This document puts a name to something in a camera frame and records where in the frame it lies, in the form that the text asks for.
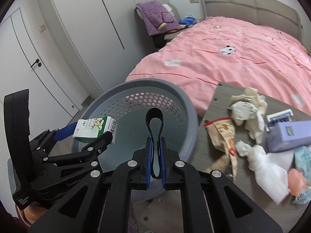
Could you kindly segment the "left hand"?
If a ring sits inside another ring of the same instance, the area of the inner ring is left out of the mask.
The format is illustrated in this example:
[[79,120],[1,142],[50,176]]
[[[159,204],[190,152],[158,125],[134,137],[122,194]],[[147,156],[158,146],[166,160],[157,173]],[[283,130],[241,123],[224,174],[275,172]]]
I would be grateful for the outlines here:
[[20,210],[16,207],[16,211],[25,225],[30,227],[47,212],[47,209],[37,205],[29,205],[24,210]]

